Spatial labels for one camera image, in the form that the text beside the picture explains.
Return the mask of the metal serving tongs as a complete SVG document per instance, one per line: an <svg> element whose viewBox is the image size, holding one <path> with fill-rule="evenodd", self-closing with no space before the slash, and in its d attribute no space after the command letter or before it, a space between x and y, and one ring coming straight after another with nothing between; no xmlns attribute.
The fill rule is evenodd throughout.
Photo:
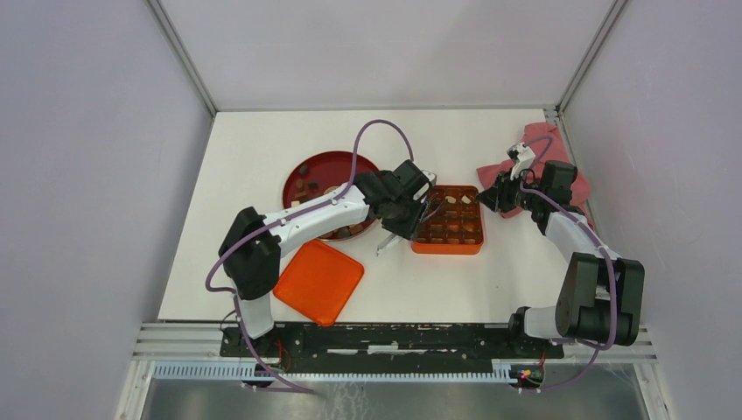
<svg viewBox="0 0 742 420"><path fill-rule="evenodd" d="M398 214L399 214L399 213L400 213L400 212L402 211L402 207L403 207L403 206L404 206L404 205L405 205L406 203L410 203L410 202L412 202L412 201L416 201L416 200L409 200L409 199L404 199L403 201L400 201L400 202L396 202L396 203L395 203L395 210L394 210L394 211L390 211L390 212L386 212L386 213L385 213L385 214L384 214L384 215L383 215L383 216L382 216L382 217L380 218L380 220L381 220L381 227L382 227L382 219L383 219L383 218L385 218L385 217L395 217L395 216L397 216L397 215L398 215ZM444 202L445 202L445 200L444 200L444 199L440 199L440 198L437 198L437 199L436 199L436 198L431 198L430 196L425 196L425 197L422 197L422 198L421 198L421 199L420 199L419 201L429 201L429 202L430 202L430 206L429 206L428 212L427 212L427 214L425 215L425 217L423 218L423 224L424 224L424 223L425 223L425 222L426 222L426 221L427 221L428 219L430 219L430 218L431 218L431 217L432 217L432 216L433 216L433 215L434 215L434 214L435 214L435 213L436 213L436 212L437 212L437 211L438 211L438 210L439 210L439 209L440 209L440 208L442 207L442 205L443 205L443 204L444 204ZM381 256L381 255L382 255L382 254L384 254L384 253L385 253L386 251L388 251L388 250L390 250L391 248L393 248L393 247L394 247L395 245L397 245L397 244L399 244L399 243L401 243L401 242L405 242L405 241L407 241L407 242L414 242L414 241L409 241L409 240L405 240L405 239L403 239L403 238L402 238L402 237L400 237L400 236L397 236L397 235L395 235L395 234L391 234L391 233L389 233L389 236L388 236L388 237L387 237L386 239L384 239L384 240L383 240L383 241L382 241L382 242L381 242L381 243L380 243L380 244L379 244L379 245L377 246L377 250L376 250L376 255L377 255L377 256Z"/></svg>

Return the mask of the orange compartment chocolate box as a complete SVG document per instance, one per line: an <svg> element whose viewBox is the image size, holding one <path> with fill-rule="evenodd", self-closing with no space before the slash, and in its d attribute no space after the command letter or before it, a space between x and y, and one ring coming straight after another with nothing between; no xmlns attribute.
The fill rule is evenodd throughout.
<svg viewBox="0 0 742 420"><path fill-rule="evenodd" d="M442 207L423 225L411 249L423 255L473 256L480 252L485 242L480 203L476 199L479 190L473 185L437 185L429 196L444 199ZM446 196L456 199L448 204ZM470 204L461 201L462 196L471 199Z"/></svg>

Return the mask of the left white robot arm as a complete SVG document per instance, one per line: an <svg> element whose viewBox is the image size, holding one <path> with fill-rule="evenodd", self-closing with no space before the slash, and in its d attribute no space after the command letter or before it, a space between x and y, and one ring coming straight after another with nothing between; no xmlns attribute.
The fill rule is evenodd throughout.
<svg viewBox="0 0 742 420"><path fill-rule="evenodd" d="M321 235L365 221L380 221L389 233L376 253L417 237L427 212L436 174L406 160L393 171L362 172L337 189L299 206L261 214L252 206L235 217L218 250L216 269L231 280L242 331L241 344L254 356L275 345L269 294L279 279L281 261Z"/></svg>

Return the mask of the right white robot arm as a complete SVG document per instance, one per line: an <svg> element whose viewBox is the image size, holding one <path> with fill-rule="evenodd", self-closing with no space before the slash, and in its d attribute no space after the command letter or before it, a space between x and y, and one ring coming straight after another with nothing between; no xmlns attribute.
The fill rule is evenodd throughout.
<svg viewBox="0 0 742 420"><path fill-rule="evenodd" d="M630 347L640 330L645 269L599 239L581 210L571 204L578 178L572 164L549 160L542 174L502 171L477 200L500 214L521 209L568 263L556 304L523 306L510 318L507 350L531 355L542 340L575 340L605 350Z"/></svg>

